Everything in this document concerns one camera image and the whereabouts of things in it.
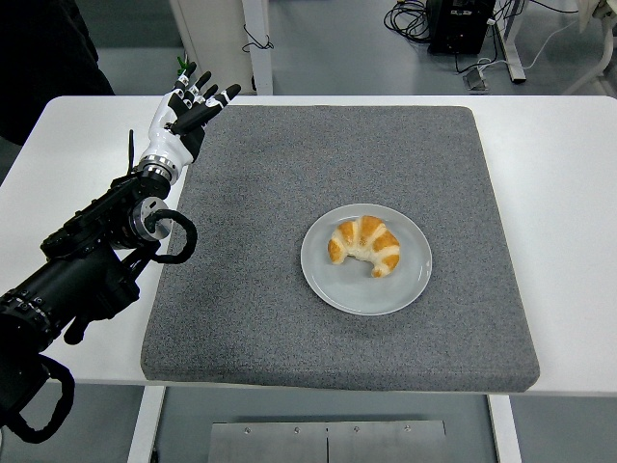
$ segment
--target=robot finger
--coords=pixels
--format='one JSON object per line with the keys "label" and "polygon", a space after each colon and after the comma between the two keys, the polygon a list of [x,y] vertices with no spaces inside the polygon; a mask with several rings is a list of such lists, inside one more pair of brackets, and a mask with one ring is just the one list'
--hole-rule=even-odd
{"label": "robot finger", "polygon": [[180,97],[184,96],[184,90],[186,86],[189,85],[189,79],[191,74],[195,72],[197,65],[195,63],[190,63],[189,66],[180,74],[174,84],[173,92],[178,94]]}
{"label": "robot finger", "polygon": [[175,135],[186,135],[199,126],[204,126],[239,93],[240,86],[234,84],[219,94],[211,96],[204,104],[195,106],[192,110],[180,116],[171,126],[171,132]]}
{"label": "robot finger", "polygon": [[198,95],[195,98],[195,101],[193,102],[193,106],[197,105],[197,104],[202,104],[204,103],[207,99],[209,99],[211,96],[213,96],[214,94],[217,93],[217,91],[219,90],[219,86],[214,84],[212,87],[210,87],[208,90],[206,90],[203,95]]}
{"label": "robot finger", "polygon": [[207,71],[200,79],[191,86],[189,90],[184,94],[184,104],[186,104],[187,108],[191,108],[193,106],[194,100],[200,95],[200,89],[205,85],[205,83],[212,77],[212,72]]}

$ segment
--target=gray floor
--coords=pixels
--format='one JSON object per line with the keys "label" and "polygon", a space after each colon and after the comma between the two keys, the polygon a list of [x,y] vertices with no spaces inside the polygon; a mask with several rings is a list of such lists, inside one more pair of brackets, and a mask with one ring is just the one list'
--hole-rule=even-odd
{"label": "gray floor", "polygon": [[[575,0],[546,1],[558,8],[576,7]],[[461,75],[455,73],[452,57],[428,55],[425,46],[408,45],[385,29],[382,18],[394,4],[393,0],[356,3],[360,5],[351,8],[346,0],[270,1],[277,95],[468,93]],[[182,44],[166,0],[78,0],[78,4],[97,45],[99,65],[118,95],[162,95],[168,91],[177,69],[176,57],[182,55]],[[529,65],[533,61],[553,31],[575,20],[575,15],[557,14],[530,5],[517,40],[523,64]],[[493,53],[493,43],[488,39],[480,56],[492,58]],[[559,95],[601,55],[600,25],[593,20],[582,34],[576,25],[556,34],[535,66],[526,72],[524,84],[512,84],[503,64],[487,68],[485,74],[493,95]],[[464,57],[460,66],[467,66],[474,60],[474,57]],[[614,80],[615,72],[611,67],[606,82],[613,84]],[[596,83],[581,89],[579,94],[599,95],[602,92],[604,87]],[[19,147],[0,139],[0,178],[4,178],[18,152]],[[125,437],[129,433],[135,406],[139,405],[141,391],[121,391],[113,402],[115,404],[111,405],[115,416],[122,416],[119,421],[101,415],[101,410],[106,410],[105,401],[112,400],[115,395],[108,395],[110,390],[107,387],[80,387],[79,391],[81,398],[76,402],[64,434],[57,435],[49,447],[36,453],[29,446],[19,444],[5,430],[0,460],[79,461],[67,457],[77,454],[83,457],[81,461],[98,461],[98,456],[107,454],[107,450],[92,442],[102,434],[113,441],[114,448],[126,451]],[[478,396],[442,395],[423,401],[424,396],[416,395],[401,400],[392,395],[341,394],[344,393],[239,394],[225,388],[178,388],[169,393],[164,409],[157,442],[161,461],[205,461],[209,426],[217,420],[240,421],[258,417],[262,420],[289,420],[292,416],[310,420],[315,415],[321,418],[400,419],[404,416],[418,419],[449,417],[451,421],[462,423],[469,413],[472,414],[469,428],[461,430],[453,440],[461,442],[468,436],[468,445],[463,447],[467,453],[461,454],[480,455],[468,461],[495,461],[490,431],[486,427],[486,404],[481,397],[478,401]],[[107,398],[102,399],[101,405],[101,400],[91,399],[95,396]],[[617,461],[614,444],[617,442],[614,438],[617,434],[617,400],[517,396],[513,397],[512,403],[525,463]],[[44,407],[38,412],[45,416]],[[76,452],[82,448],[92,452],[89,456]]]}

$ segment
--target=computer tower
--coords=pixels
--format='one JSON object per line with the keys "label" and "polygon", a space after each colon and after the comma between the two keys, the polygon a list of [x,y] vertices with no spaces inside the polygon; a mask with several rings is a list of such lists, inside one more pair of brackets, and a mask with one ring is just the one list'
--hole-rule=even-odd
{"label": "computer tower", "polygon": [[496,0],[426,0],[429,53],[477,55]]}

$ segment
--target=desk leg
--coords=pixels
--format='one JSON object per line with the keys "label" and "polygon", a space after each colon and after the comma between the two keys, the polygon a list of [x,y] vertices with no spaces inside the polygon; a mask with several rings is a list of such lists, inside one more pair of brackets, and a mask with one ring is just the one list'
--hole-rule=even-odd
{"label": "desk leg", "polygon": [[[261,45],[268,43],[268,1],[267,0],[242,0],[244,20],[247,30]],[[271,95],[272,83],[272,58],[269,49],[260,49],[250,45],[251,63],[253,65],[253,79],[258,95]]]}
{"label": "desk leg", "polygon": [[522,463],[510,395],[487,395],[487,400],[493,422],[497,461],[499,463]]}
{"label": "desk leg", "polygon": [[[527,10],[529,2],[524,0],[515,0],[512,6],[504,12],[503,16],[508,16],[508,19],[502,19],[497,23],[497,29],[499,31],[499,38],[501,40],[501,48],[503,49],[503,57],[508,65],[510,71],[510,80],[515,84],[521,84],[526,80],[524,75],[523,65],[521,64],[521,58],[517,46],[514,44],[514,40],[519,34],[521,24],[523,23],[523,17]],[[516,16],[513,16],[512,12],[520,12]]]}
{"label": "desk leg", "polygon": [[149,463],[161,416],[165,386],[145,386],[127,463]]}

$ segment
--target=gray mat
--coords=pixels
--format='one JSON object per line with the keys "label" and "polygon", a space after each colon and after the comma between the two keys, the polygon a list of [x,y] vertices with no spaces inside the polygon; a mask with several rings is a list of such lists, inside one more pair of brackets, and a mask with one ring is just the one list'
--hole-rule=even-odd
{"label": "gray mat", "polygon": [[[341,312],[303,276],[309,227],[355,203],[400,211],[431,245],[428,287],[399,312]],[[519,392],[539,375],[469,109],[231,106],[179,209],[200,240],[163,271],[148,379]]]}

